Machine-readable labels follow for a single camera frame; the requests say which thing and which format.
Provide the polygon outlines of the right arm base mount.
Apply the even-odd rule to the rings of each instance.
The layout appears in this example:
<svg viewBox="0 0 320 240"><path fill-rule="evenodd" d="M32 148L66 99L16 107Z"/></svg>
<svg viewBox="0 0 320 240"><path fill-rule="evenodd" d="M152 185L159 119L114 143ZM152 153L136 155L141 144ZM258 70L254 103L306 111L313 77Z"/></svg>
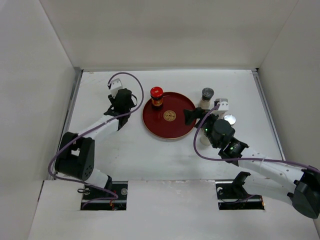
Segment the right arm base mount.
<svg viewBox="0 0 320 240"><path fill-rule="evenodd" d="M248 194L244 189L245 180L251 174L241 171L233 180L215 182L217 204L221 211L264 210L263 198L260 195Z"/></svg>

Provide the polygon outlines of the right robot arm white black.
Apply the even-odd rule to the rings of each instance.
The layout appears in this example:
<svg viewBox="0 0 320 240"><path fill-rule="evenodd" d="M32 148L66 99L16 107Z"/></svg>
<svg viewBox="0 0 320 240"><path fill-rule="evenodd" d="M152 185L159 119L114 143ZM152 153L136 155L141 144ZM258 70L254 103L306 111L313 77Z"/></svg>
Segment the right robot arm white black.
<svg viewBox="0 0 320 240"><path fill-rule="evenodd" d="M218 149L219 162L227 162L246 171L232 182L238 198L262 195L287 203L300 214L317 219L320 215L320 171L302 163L269 159L251 150L234 137L235 129L214 111L196 108L183 110L186 125L197 121L195 128L203 131L210 145Z"/></svg>

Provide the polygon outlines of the red lid sauce jar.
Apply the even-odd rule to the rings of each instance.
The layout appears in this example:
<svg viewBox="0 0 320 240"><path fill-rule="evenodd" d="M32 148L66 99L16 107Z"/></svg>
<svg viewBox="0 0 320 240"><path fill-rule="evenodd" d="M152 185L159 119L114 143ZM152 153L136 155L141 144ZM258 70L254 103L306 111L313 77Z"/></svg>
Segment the red lid sauce jar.
<svg viewBox="0 0 320 240"><path fill-rule="evenodd" d="M159 86L154 86L150 90L151 104L156 110L161 109L163 106L163 95L164 91Z"/></svg>

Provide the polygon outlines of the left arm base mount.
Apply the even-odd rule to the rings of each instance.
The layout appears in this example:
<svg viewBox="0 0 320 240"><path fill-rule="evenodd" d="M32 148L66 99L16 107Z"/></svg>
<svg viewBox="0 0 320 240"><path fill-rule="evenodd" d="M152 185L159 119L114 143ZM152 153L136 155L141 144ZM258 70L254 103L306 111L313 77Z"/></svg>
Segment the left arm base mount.
<svg viewBox="0 0 320 240"><path fill-rule="evenodd" d="M108 187L110 192L105 192L85 185L77 190L81 194L80 209L82 211L125 211L128 187L127 181L113 181Z"/></svg>

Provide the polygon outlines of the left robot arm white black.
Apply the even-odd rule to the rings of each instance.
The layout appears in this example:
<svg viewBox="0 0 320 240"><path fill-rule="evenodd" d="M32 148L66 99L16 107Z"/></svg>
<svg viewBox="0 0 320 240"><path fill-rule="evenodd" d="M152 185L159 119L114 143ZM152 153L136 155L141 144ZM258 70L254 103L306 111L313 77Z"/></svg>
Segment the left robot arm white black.
<svg viewBox="0 0 320 240"><path fill-rule="evenodd" d="M95 168L95 145L118 132L128 122L132 108L138 103L137 97L127 88L108 98L111 106L96 123L81 133L67 132L63 135L59 147L63 151L54 163L58 173L95 186L96 195L103 200L112 195L112 178Z"/></svg>

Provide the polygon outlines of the grey lid white shaker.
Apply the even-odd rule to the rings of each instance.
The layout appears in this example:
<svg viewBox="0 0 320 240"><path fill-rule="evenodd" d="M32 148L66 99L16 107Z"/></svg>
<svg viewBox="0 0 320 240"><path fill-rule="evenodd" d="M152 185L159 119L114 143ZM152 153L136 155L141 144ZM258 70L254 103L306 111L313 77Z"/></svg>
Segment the grey lid white shaker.
<svg viewBox="0 0 320 240"><path fill-rule="evenodd" d="M201 99L198 103L198 107L208 110L211 105L211 99L214 96L215 92L212 88L205 87L201 91Z"/></svg>

